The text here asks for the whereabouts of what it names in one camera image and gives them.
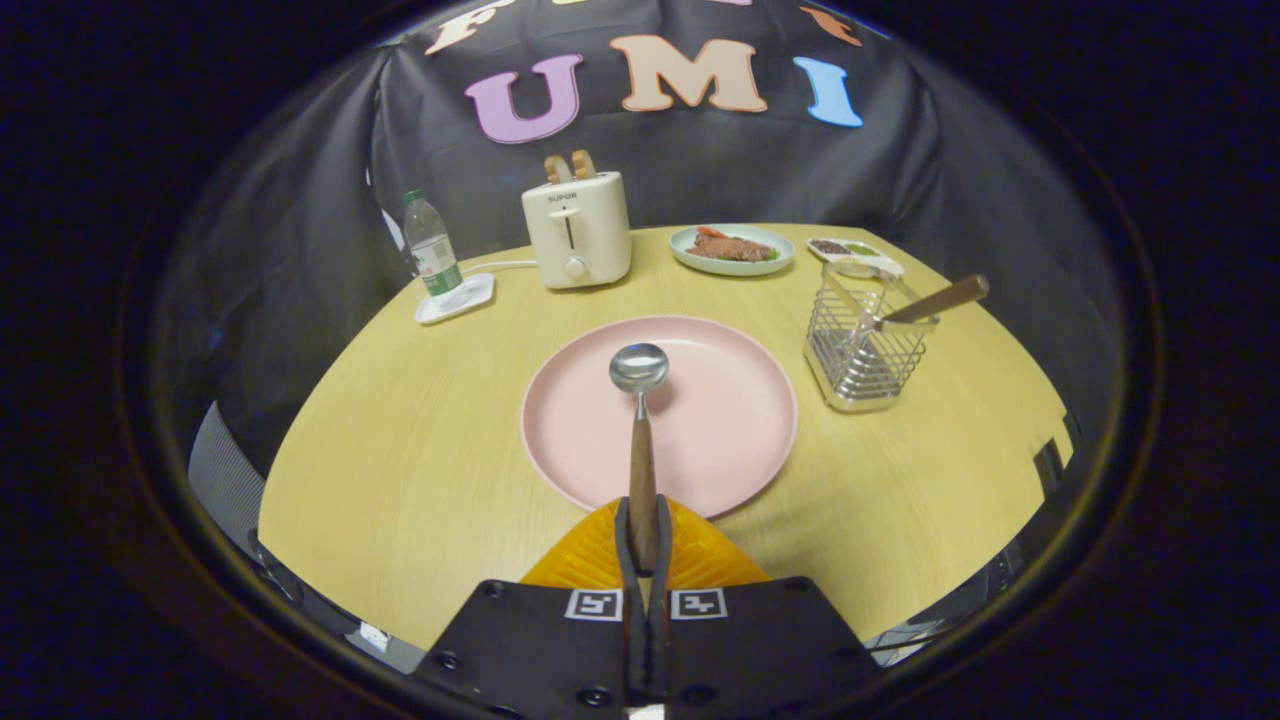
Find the gray chair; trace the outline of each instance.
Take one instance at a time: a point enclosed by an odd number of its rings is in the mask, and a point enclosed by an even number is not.
[[[390,638],[385,652],[374,647],[360,634],[358,620],[293,577],[257,542],[257,518],[266,479],[244,457],[227,429],[216,401],[209,406],[205,420],[196,432],[187,464],[187,479],[214,524],[259,565],[259,574],[264,579],[279,587],[306,615],[406,675],[422,661],[426,651],[399,638]]]

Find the spoon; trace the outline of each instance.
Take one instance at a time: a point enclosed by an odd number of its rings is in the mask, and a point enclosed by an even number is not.
[[[657,345],[628,345],[609,360],[609,379],[622,392],[636,396],[636,419],[631,424],[631,486],[627,492],[631,556],[636,571],[652,573],[658,562],[658,486],[653,473],[653,436],[645,393],[667,379],[671,366]]]

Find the orange letter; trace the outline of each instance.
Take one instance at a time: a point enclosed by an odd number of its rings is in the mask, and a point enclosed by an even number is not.
[[[716,94],[710,102],[722,110],[760,113],[769,106],[755,91],[751,74],[755,47],[745,42],[708,40],[694,61],[657,35],[616,37],[609,47],[627,56],[631,95],[622,101],[627,110],[666,110],[675,105],[676,101],[662,91],[660,79],[667,81],[689,106],[703,101],[713,79]]]
[[[835,35],[836,37],[844,40],[850,45],[856,45],[859,47],[863,46],[863,41],[852,36],[851,31],[854,28],[840,22],[840,19],[836,18],[836,15],[829,15],[827,13],[823,13],[822,10],[814,10],[813,8],[800,8],[800,9],[813,15],[813,19],[818,20],[818,27],[820,27],[822,29],[829,32],[831,35]]]

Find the wooden table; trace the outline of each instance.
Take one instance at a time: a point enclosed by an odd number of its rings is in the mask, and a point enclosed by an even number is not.
[[[677,228],[655,228],[632,233],[631,273],[613,286],[548,291],[535,269],[498,270],[492,305],[438,325],[413,322],[426,291],[411,282],[289,429],[262,500],[262,543],[346,610],[431,647],[476,583],[520,579],[585,516],[521,445],[520,405],[541,363],[608,323],[699,315],[773,352],[800,406],[786,466],[716,524],[771,575],[813,578],[859,637],[928,607],[1043,501],[1032,457],[1050,438],[1070,457],[1062,402],[1018,341],[969,305],[928,337],[895,406],[833,411],[801,356],[820,274],[804,241],[869,242],[920,295],[946,281],[865,231],[764,227],[796,258],[762,278],[686,268],[667,246]],[[463,266],[531,258],[526,246]]]

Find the plastic bottle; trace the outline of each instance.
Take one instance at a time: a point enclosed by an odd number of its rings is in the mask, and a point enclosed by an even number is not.
[[[404,205],[404,245],[426,283],[426,292],[442,313],[454,310],[466,302],[467,290],[444,220],[421,190],[406,192]]]

